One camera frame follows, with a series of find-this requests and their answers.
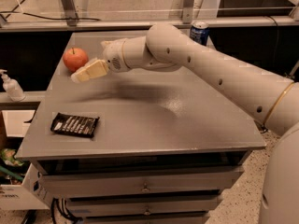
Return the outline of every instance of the desk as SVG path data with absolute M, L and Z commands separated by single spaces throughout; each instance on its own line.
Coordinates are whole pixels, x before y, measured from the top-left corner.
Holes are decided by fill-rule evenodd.
M 101 58 L 101 41 L 145 33 L 74 33 L 67 49 Z M 184 67 L 81 84 L 70 75 L 60 61 L 17 157 L 86 223 L 205 223 L 265 146 L 247 114 Z M 52 133 L 58 112 L 100 117 L 94 138 Z

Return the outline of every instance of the soda can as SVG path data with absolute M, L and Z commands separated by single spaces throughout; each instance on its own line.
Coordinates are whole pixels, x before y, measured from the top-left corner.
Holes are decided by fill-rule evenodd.
M 195 21 L 192 23 L 192 27 L 190 29 L 190 39 L 203 46 L 206 46 L 208 33 L 209 29 L 207 23 L 203 21 Z

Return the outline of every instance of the beige floor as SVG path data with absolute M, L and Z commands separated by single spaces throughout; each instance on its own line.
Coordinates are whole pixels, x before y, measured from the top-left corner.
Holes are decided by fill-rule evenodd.
M 125 4 L 125 1 L 131 1 L 131 4 Z M 140 4 L 152 5 L 154 7 L 140 8 Z M 107 20 L 139 18 L 140 15 L 164 16 L 161 11 L 158 15 L 150 13 L 151 9 L 169 9 L 178 8 L 181 0 L 91 0 L 91 14 L 97 18 Z M 0 10 L 12 9 L 17 5 L 16 0 L 0 0 Z M 118 13 L 116 7 L 122 7 L 126 10 L 139 9 L 139 12 Z M 27 0 L 22 5 L 25 12 L 37 13 L 43 16 L 60 17 L 58 0 Z M 13 15 L 8 18 L 9 21 L 38 21 L 37 18 L 23 15 Z M 224 201 L 218 208 L 211 212 L 211 218 L 206 224 L 257 224 L 260 208 L 260 198 L 263 186 L 263 178 L 272 147 L 277 141 L 273 133 L 263 134 L 267 143 L 265 150 L 254 151 L 244 164 L 245 173 L 239 178 L 231 189 L 223 192 Z M 20 224 L 26 211 L 1 211 L 0 224 Z M 36 224 L 50 224 L 50 211 L 37 211 Z M 63 218 L 59 218 L 59 224 L 65 224 Z

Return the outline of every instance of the red apple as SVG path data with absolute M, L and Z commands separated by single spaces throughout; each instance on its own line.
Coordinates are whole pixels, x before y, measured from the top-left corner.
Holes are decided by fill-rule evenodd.
M 72 48 L 68 49 L 63 56 L 65 66 L 71 71 L 75 72 L 80 67 L 89 61 L 87 53 L 84 49 Z

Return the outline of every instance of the white bottle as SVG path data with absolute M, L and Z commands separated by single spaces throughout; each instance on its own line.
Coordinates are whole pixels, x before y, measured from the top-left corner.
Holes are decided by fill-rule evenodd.
M 8 97 L 13 101 L 21 101 L 25 98 L 25 93 L 19 85 L 18 81 L 4 74 L 6 70 L 0 69 L 1 78 L 3 79 L 3 88 L 7 92 Z

